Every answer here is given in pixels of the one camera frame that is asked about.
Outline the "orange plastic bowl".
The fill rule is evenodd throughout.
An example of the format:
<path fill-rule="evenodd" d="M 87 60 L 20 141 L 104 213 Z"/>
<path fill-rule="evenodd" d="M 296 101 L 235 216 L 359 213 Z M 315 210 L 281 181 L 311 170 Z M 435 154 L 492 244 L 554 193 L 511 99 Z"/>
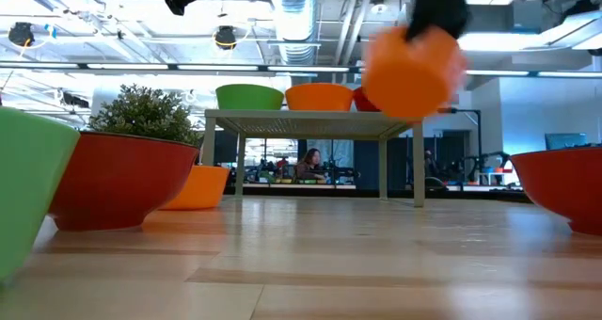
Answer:
<path fill-rule="evenodd" d="M 287 106 L 299 111 L 349 111 L 354 92 L 342 85 L 311 83 L 285 91 Z"/>
<path fill-rule="evenodd" d="M 467 60 L 457 40 L 432 26 L 406 40 L 405 26 L 373 36 L 364 53 L 362 87 L 386 116 L 422 120 L 448 104 L 463 86 Z"/>
<path fill-rule="evenodd" d="M 222 200 L 228 168 L 193 166 L 179 195 L 161 207 L 162 211 L 196 211 L 216 207 Z"/>

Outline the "red strawberry print bowl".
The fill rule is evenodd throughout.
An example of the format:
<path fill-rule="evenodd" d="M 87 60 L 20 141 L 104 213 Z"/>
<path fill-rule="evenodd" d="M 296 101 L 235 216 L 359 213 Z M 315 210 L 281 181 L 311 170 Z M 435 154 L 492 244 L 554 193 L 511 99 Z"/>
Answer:
<path fill-rule="evenodd" d="M 363 87 L 354 90 L 353 98 L 357 111 L 379 112 L 379 109 L 366 97 Z"/>
<path fill-rule="evenodd" d="M 602 146 L 527 152 L 511 160 L 533 203 L 567 218 L 574 232 L 602 236 Z"/>
<path fill-rule="evenodd" d="M 177 197 L 197 156 L 180 142 L 83 132 L 49 216 L 69 232 L 137 227 Z"/>

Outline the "green plastic bowl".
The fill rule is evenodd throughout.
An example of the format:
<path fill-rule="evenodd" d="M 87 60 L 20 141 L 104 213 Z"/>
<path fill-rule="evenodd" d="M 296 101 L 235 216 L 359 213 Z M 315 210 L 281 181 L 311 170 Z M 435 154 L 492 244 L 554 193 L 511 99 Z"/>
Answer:
<path fill-rule="evenodd" d="M 281 91 L 252 84 L 224 85 L 215 94 L 223 110 L 279 110 L 284 101 Z"/>
<path fill-rule="evenodd" d="M 29 255 L 79 138 L 65 124 L 0 107 L 0 283 Z"/>

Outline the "long ceiling light strip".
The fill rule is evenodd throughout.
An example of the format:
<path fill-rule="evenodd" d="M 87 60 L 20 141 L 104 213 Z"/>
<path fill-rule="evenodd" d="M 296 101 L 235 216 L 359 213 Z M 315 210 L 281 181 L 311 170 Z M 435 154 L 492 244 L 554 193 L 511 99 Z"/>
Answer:
<path fill-rule="evenodd" d="M 270 66 L 236 64 L 157 64 L 157 63 L 70 63 L 0 61 L 0 69 L 46 71 L 118 71 L 118 72 L 287 72 L 287 73 L 344 73 L 360 74 L 363 67 L 342 66 Z M 551 72 L 509 70 L 467 70 L 469 76 L 545 77 L 569 79 L 600 79 L 602 72 Z"/>

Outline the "black metal stand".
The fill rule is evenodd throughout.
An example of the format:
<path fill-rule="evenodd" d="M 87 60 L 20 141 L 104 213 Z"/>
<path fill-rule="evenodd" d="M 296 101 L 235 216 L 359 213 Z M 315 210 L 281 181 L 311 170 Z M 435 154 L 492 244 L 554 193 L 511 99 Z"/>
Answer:
<path fill-rule="evenodd" d="M 470 160 L 473 166 L 469 172 L 466 172 L 466 167 L 463 168 L 462 176 L 464 179 L 468 179 L 470 182 L 476 182 L 477 184 L 482 183 L 480 178 L 481 171 L 484 163 L 483 153 L 483 127 L 482 127 L 482 111 L 479 109 L 463 109 L 455 107 L 444 107 L 437 110 L 439 114 L 464 114 L 469 120 L 474 118 L 472 121 L 477 126 L 477 153 L 475 155 L 466 155 L 458 160 L 463 166 L 466 161 Z"/>

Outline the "green artificial shrub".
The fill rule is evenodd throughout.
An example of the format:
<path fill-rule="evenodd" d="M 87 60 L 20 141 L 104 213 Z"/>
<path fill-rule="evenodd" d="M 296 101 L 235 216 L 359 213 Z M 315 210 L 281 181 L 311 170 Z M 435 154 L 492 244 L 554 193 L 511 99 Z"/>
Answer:
<path fill-rule="evenodd" d="M 175 92 L 132 84 L 121 85 L 118 97 L 89 118 L 94 132 L 145 136 L 199 145 L 202 132 L 189 119 L 191 109 Z"/>

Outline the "person seated in shadow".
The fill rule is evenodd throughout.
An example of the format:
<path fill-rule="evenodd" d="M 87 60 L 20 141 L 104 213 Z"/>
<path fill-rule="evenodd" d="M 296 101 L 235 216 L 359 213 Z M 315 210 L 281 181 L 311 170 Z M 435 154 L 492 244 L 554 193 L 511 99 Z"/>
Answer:
<path fill-rule="evenodd" d="M 437 178 L 441 181 L 445 180 L 445 174 L 442 170 L 442 167 L 437 163 L 433 153 L 430 150 L 424 151 L 424 167 L 425 175 L 427 177 Z"/>

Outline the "pale green perforated metal shelf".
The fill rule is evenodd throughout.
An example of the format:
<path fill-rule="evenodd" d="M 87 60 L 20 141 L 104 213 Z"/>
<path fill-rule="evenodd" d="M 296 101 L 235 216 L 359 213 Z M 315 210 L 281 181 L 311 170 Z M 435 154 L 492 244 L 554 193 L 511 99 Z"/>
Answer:
<path fill-rule="evenodd" d="M 424 138 L 421 120 L 399 120 L 379 112 L 291 111 L 291 110 L 222 110 L 204 112 L 204 140 L 201 163 L 214 164 L 215 129 L 235 133 L 241 148 L 237 158 L 245 163 L 244 150 L 249 138 L 371 140 L 378 143 L 379 198 L 388 197 L 387 141 L 411 130 L 413 134 L 413 199 L 416 208 L 425 204 Z"/>

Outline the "white cart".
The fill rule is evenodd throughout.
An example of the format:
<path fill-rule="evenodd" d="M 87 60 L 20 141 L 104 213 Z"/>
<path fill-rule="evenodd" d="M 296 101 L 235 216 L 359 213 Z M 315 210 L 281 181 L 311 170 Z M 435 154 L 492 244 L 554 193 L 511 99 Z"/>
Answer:
<path fill-rule="evenodd" d="M 511 168 L 500 168 L 500 167 L 484 167 L 479 172 L 479 178 L 484 180 L 486 185 L 503 186 L 506 185 L 506 181 L 514 174 Z"/>

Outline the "person seated behind shelf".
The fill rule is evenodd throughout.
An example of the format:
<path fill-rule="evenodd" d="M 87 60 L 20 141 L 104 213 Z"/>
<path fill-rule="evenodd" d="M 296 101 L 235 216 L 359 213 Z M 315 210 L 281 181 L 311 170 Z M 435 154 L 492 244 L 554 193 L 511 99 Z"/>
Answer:
<path fill-rule="evenodd" d="M 321 172 L 321 153 L 318 149 L 309 149 L 302 160 L 295 165 L 294 178 L 297 181 L 325 180 Z"/>

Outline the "background work table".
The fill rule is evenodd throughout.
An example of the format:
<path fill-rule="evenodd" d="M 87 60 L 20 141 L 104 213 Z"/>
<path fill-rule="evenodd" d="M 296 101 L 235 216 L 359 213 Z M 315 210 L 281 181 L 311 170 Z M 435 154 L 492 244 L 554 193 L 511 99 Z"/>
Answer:
<path fill-rule="evenodd" d="M 340 189 L 340 190 L 356 190 L 356 186 L 353 184 L 269 184 L 269 183 L 245 183 L 243 188 L 299 188 L 299 189 Z"/>

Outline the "ribbed silver ventilation duct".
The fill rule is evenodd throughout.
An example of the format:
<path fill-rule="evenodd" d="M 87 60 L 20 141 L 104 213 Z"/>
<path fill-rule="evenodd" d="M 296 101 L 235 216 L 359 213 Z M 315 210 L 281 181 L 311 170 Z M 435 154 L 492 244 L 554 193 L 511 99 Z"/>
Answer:
<path fill-rule="evenodd" d="M 318 0 L 271 0 L 281 60 L 287 65 L 311 65 L 315 62 Z"/>

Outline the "dark wall monitor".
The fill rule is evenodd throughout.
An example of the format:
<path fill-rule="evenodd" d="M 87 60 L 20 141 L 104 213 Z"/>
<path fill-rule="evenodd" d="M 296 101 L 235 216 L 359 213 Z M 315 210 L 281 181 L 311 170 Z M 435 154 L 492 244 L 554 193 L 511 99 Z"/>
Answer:
<path fill-rule="evenodd" d="M 583 133 L 545 134 L 548 151 L 584 146 L 588 143 L 587 135 Z"/>

